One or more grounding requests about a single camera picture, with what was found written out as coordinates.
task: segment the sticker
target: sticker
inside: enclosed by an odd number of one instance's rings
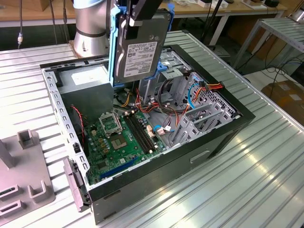
[[[290,94],[290,96],[295,101],[301,101],[302,100],[297,94]]]
[[[104,70],[101,67],[98,67],[93,70],[87,70],[84,72],[78,72],[72,74],[72,79],[75,83],[75,85],[81,85],[89,82],[95,82],[102,79],[102,74],[104,73]]]
[[[290,90],[288,85],[279,85],[283,90]]]
[[[124,77],[148,73],[151,69],[157,42],[130,44],[125,62]]]

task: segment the cardboard box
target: cardboard box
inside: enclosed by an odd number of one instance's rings
[[[273,83],[262,89],[270,96]],[[304,91],[292,81],[275,83],[271,100],[304,126]]]
[[[19,7],[19,0],[0,0],[1,5]],[[22,8],[44,11],[49,6],[49,0],[22,0]]]

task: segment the aluminum table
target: aluminum table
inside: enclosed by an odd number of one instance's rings
[[[252,28],[250,34],[245,40],[243,46],[239,50],[236,60],[233,63],[233,68],[236,68],[239,61],[241,60],[244,52],[247,50],[250,45],[251,40],[254,38],[256,33],[260,28],[264,28],[266,30],[263,37],[260,39],[258,44],[252,53],[255,53],[259,48],[263,45],[266,38],[269,34],[273,34],[281,40],[285,41],[287,44],[291,46],[286,57],[289,56],[293,48],[298,49],[300,52],[304,52],[304,25],[299,24],[293,21],[290,18],[277,18],[277,19],[259,19],[254,27]]]
[[[256,118],[218,156],[118,212],[97,227],[294,227],[304,223],[303,127],[253,88],[191,34],[179,44]],[[0,52],[0,138],[39,133],[56,193],[54,202],[4,228],[95,227],[78,213],[64,175],[67,157],[39,64],[76,58],[69,45]]]

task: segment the hard drive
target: hard drive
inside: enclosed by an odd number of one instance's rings
[[[170,20],[171,14],[167,10],[158,10],[151,20],[141,21],[141,26],[129,27],[129,35],[126,35],[126,16],[119,17],[115,84],[133,82],[155,74]]]

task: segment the hard drive label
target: hard drive label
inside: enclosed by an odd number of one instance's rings
[[[151,69],[157,42],[128,45],[124,77],[148,73]]]

